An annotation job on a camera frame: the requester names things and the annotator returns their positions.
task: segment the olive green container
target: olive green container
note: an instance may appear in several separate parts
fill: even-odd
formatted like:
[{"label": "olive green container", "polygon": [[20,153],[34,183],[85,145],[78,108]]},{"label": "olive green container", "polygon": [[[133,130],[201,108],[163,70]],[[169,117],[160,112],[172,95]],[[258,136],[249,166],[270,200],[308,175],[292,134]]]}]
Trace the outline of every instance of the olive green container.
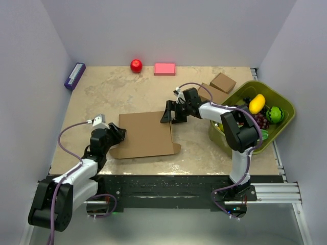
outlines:
[{"label": "olive green container", "polygon": [[[272,88],[259,81],[249,81],[243,84],[233,94],[231,94],[222,104],[228,106],[243,105],[243,98],[254,98],[258,93],[262,94],[266,99],[266,107],[277,106],[282,108],[285,113],[285,118],[279,124],[269,124],[267,129],[269,137],[263,141],[261,147],[253,152],[254,155],[261,153],[282,130],[290,123],[295,116],[295,108],[291,102],[281,96]],[[228,146],[225,134],[220,131],[215,122],[210,122],[209,138],[218,145],[224,152],[231,156],[231,148]]]}]

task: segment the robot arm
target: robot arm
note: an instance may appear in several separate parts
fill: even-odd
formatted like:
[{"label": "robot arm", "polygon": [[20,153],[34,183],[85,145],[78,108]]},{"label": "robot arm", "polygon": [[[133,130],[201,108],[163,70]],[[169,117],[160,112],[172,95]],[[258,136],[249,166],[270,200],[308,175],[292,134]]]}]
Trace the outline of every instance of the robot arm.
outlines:
[{"label": "robot arm", "polygon": [[[254,123],[242,112],[238,111],[242,109],[249,113],[248,108],[246,106],[238,106],[231,109],[231,107],[202,102],[195,88],[190,88],[183,92],[176,88],[174,93],[177,96],[177,100],[166,102],[165,113],[160,122],[184,123],[187,122],[187,116],[191,115],[199,119],[209,119],[222,123],[226,141],[232,149],[230,180],[235,184],[244,174],[247,174],[246,178],[238,185],[248,186],[250,175],[247,173],[246,168],[248,160],[250,160],[248,157],[251,158],[249,151],[256,145],[259,138]],[[171,116],[172,111],[175,113],[174,118]]]},{"label": "robot arm", "polygon": [[48,177],[38,183],[28,222],[30,225],[50,228],[51,202],[54,190],[61,183],[55,204],[55,230],[64,231],[73,211],[98,192],[98,182],[91,180],[106,163],[109,149],[125,139],[126,130],[115,124],[105,124],[104,115],[92,122],[95,128],[91,133],[90,145],[85,149],[79,162],[68,172],[54,179]]}]

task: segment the pink block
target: pink block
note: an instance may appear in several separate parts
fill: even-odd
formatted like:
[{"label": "pink block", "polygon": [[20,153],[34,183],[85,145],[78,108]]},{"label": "pink block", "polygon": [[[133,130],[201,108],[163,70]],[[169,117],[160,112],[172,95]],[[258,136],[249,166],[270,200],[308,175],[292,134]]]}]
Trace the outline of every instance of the pink block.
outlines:
[{"label": "pink block", "polygon": [[174,76],[176,75],[176,66],[172,63],[156,63],[154,65],[155,76]]}]

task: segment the table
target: table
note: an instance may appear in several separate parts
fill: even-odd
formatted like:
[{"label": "table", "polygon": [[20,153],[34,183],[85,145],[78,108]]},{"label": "table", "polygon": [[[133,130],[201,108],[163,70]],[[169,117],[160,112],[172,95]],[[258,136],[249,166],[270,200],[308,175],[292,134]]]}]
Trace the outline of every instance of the table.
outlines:
[{"label": "table", "polygon": [[[173,90],[186,82],[207,83],[224,73],[237,84],[253,80],[249,67],[177,67],[176,76],[154,76],[153,67],[144,67],[139,74],[129,67],[87,67],[73,91],[63,128],[105,114],[106,122],[119,124],[119,114],[164,111],[166,100],[174,100]],[[171,156],[136,159],[113,159],[101,175],[228,175],[231,158],[208,136],[209,121],[189,117],[186,124],[173,125],[173,140],[181,144],[181,152]],[[83,155],[89,144],[90,125],[72,128],[62,136],[62,144]],[[77,159],[57,147],[50,169],[51,175],[61,175],[77,164]],[[252,158],[251,175],[278,175],[273,147],[269,146]]]}]

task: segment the gray floor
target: gray floor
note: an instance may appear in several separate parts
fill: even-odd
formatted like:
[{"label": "gray floor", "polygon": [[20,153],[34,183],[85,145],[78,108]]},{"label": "gray floor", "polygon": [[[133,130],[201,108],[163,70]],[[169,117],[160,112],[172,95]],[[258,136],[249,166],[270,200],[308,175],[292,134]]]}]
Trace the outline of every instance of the gray floor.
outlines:
[{"label": "gray floor", "polygon": [[[35,228],[30,244],[46,244],[49,233]],[[94,221],[83,205],[55,238],[60,245],[303,244],[291,204],[248,205],[240,222],[222,212],[194,209],[125,209]]]}]

